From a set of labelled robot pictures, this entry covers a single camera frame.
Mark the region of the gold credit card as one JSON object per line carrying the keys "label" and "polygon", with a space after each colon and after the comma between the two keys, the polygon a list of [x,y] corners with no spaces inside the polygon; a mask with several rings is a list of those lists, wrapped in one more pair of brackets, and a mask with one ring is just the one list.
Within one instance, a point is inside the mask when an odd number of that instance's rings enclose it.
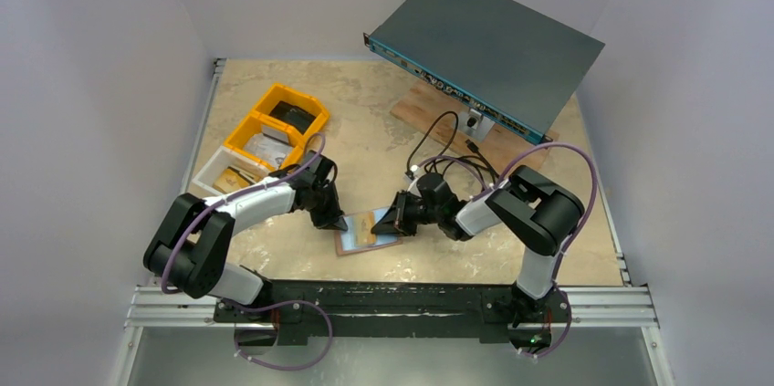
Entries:
{"label": "gold credit card", "polygon": [[371,231],[374,223],[373,212],[363,212],[352,216],[351,233],[353,235],[353,243],[357,248],[376,245],[376,234]]}

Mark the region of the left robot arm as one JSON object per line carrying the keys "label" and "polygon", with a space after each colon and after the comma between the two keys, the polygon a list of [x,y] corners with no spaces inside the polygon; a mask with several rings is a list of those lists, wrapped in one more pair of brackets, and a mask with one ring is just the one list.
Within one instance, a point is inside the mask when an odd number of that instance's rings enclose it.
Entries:
{"label": "left robot arm", "polygon": [[244,189],[210,198],[183,193],[163,217],[143,266],[160,278],[165,293],[225,298],[248,320],[262,320],[272,308],[272,297],[262,290],[267,282],[255,271],[228,263],[233,237],[296,211],[309,213],[319,230],[347,231],[337,174],[333,160],[309,151],[301,164],[272,172]]}

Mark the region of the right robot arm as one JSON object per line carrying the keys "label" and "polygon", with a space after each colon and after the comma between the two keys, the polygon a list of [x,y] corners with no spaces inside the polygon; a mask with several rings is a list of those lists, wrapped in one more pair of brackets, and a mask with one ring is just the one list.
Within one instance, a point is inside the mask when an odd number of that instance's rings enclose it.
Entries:
{"label": "right robot arm", "polygon": [[507,180],[476,200],[461,200],[436,172],[398,192],[374,223],[375,235],[413,236],[420,225],[434,224],[448,238],[467,241],[503,224],[525,246],[514,284],[512,306],[533,319],[549,304],[560,248],[580,228],[585,207],[579,198],[539,172],[521,165]]}

